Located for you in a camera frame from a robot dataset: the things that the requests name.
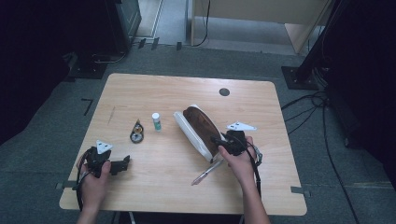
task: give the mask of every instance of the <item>black stand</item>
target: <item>black stand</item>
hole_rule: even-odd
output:
[[[283,77],[285,78],[288,88],[291,90],[318,90],[317,81],[313,76],[309,76],[306,80],[300,81],[297,78],[299,68],[282,66]]]
[[[106,68],[107,63],[96,63],[90,53],[80,53],[69,77],[102,79]]]
[[[312,75],[312,69],[317,63],[321,63],[320,59],[323,59],[321,54],[323,50],[323,39],[328,33],[328,30],[332,28],[332,22],[336,21],[339,17],[339,13],[338,15],[335,14],[339,3],[339,0],[334,3],[329,21],[300,67],[282,66],[283,77],[289,89],[318,90],[317,82]]]

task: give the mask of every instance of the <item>wooden table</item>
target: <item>wooden table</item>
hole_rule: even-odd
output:
[[[230,95],[221,96],[227,88]],[[255,126],[246,132],[263,153],[259,167],[262,202],[270,215],[301,216],[304,196],[300,187],[276,89],[272,82],[198,77],[110,75],[78,158],[96,140],[112,144],[112,161],[131,155],[128,170],[110,177],[103,210],[168,213],[242,214],[242,191],[231,169],[223,163],[199,185],[191,181],[209,163],[177,126],[173,114],[197,104],[221,132],[236,121]],[[162,131],[155,132],[151,114],[161,114]],[[144,126],[144,140],[129,138],[137,119]],[[75,180],[76,167],[69,180]],[[76,193],[65,189],[63,209],[78,209]]]
[[[285,23],[291,44],[295,52],[300,53],[315,28],[326,23],[332,2],[333,0],[214,0],[210,3],[209,17]],[[200,17],[199,20],[206,17],[208,3],[209,0],[192,1],[192,45],[195,17]]]

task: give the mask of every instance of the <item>small white bottle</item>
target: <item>small white bottle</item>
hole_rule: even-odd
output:
[[[152,114],[152,121],[154,122],[155,131],[160,132],[161,131],[160,114],[159,113]]]

